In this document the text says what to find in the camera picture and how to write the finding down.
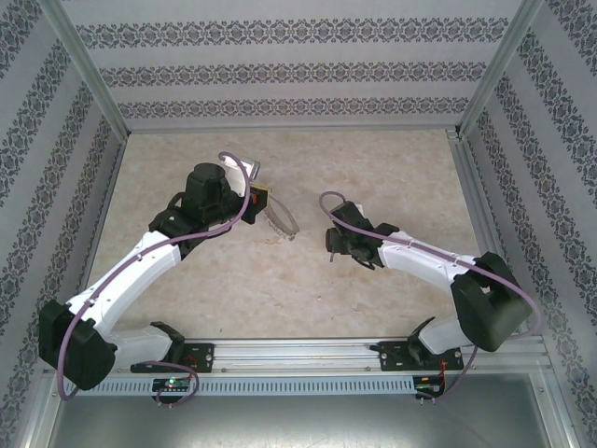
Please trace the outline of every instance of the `black mounting plate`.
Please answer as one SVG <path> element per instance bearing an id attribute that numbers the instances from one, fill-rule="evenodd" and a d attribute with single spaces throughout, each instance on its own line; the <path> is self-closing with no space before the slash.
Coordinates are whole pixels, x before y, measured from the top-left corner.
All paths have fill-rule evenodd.
<path id="1" fill-rule="evenodd" d="M 382 371 L 439 371 L 442 359 L 446 363 L 446 371 L 461 371 L 465 366 L 459 348 L 452 348 L 441 355 L 430 354 L 423 365 L 410 355 L 407 341 L 381 341 L 370 348 L 379 352 Z"/>
<path id="2" fill-rule="evenodd" d="M 196 373 L 211 373 L 214 366 L 214 350 L 212 343 L 185 343 L 183 355 L 178 361 L 179 364 L 193 369 Z M 162 366 L 150 366 L 148 364 L 133 364 L 132 373 L 180 373 L 178 369 L 171 369 Z"/>

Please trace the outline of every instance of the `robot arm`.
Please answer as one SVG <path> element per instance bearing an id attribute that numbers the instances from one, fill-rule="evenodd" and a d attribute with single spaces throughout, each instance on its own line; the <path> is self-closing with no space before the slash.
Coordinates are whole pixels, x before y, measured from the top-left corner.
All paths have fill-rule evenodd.
<path id="1" fill-rule="evenodd" d="M 255 180 L 259 163 L 242 162 L 250 180 Z M 93 388 L 113 369 L 128 368 L 150 359 L 180 361 L 185 338 L 171 327 L 161 322 L 128 331 L 113 331 L 113 327 L 143 291 L 205 238 L 166 244 L 144 255 L 145 249 L 171 238 L 207 231 L 240 212 L 246 187 L 243 174 L 232 160 L 224 159 L 223 163 L 228 171 L 212 163 L 195 166 L 188 175 L 186 190 L 177 193 L 166 209 L 156 215 L 149 231 L 121 262 L 66 304 L 50 301 L 41 309 L 39 354 L 56 368 L 62 339 L 74 316 L 119 266 L 132 257 L 138 258 L 127 268 L 126 275 L 115 277 L 102 290 L 75 326 L 64 373 L 79 388 Z M 253 224 L 256 215 L 267 205 L 268 192 L 254 187 L 250 191 L 251 201 L 243 220 Z"/>
<path id="2" fill-rule="evenodd" d="M 480 258 L 458 255 L 415 240 L 395 226 L 373 228 L 361 209 L 345 202 L 331 211 L 334 217 L 365 231 L 398 238 L 406 245 L 349 231 L 335 223 L 326 232 L 326 248 L 332 254 L 351 255 L 370 269 L 398 269 L 439 287 L 454 300 L 456 316 L 426 320 L 409 337 L 410 354 L 424 362 L 427 354 L 439 355 L 448 349 L 476 345 L 493 352 L 526 320 L 531 308 L 518 294 L 501 284 L 453 262 L 459 259 L 495 273 L 516 284 L 516 279 L 497 255 L 487 252 Z M 445 260 L 441 255 L 449 255 Z"/>

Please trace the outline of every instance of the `marble floor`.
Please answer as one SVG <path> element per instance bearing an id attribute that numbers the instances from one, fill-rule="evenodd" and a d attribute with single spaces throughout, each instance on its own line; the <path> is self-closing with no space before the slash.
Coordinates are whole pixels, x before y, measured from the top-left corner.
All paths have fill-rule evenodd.
<path id="1" fill-rule="evenodd" d="M 348 257 L 330 263 L 330 223 L 317 203 L 334 189 L 361 202 L 373 225 L 477 255 L 443 131 L 133 134 L 91 282 L 129 252 L 193 166 L 217 162 L 223 149 L 261 161 L 258 183 L 286 204 L 300 233 L 288 241 L 264 216 L 240 223 L 163 275 L 117 329 L 161 320 L 189 338 L 403 336 L 453 311 L 450 297 L 409 274 L 372 272 Z"/>

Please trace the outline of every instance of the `patterned wallpaper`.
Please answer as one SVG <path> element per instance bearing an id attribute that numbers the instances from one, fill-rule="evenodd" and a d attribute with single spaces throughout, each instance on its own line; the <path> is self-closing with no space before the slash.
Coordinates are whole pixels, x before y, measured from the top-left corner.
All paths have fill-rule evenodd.
<path id="1" fill-rule="evenodd" d="M 521 0 L 67 0 L 133 130 L 457 124 Z"/>
<path id="2" fill-rule="evenodd" d="M 468 136 L 582 446 L 597 446 L 596 29 L 591 2 L 546 1 Z"/>
<path id="3" fill-rule="evenodd" d="M 0 447 L 40 374 L 37 312 L 81 287 L 123 148 L 35 0 L 1 0 Z"/>

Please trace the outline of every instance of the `enclosure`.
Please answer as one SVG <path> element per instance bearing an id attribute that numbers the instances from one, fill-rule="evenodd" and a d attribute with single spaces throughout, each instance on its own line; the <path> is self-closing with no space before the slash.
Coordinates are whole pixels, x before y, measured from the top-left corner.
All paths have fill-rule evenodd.
<path id="1" fill-rule="evenodd" d="M 2 0 L 0 446 L 597 446 L 596 6 Z M 117 323 L 214 343 L 200 393 L 159 409 L 152 375 L 113 371 L 61 402 L 40 309 L 102 277 L 221 150 L 261 162 L 300 232 L 241 223 Z M 364 347 L 453 302 L 330 263 L 330 189 L 374 225 L 500 255 L 542 334 L 480 352 L 419 406 L 412 374 L 382 375 Z"/>

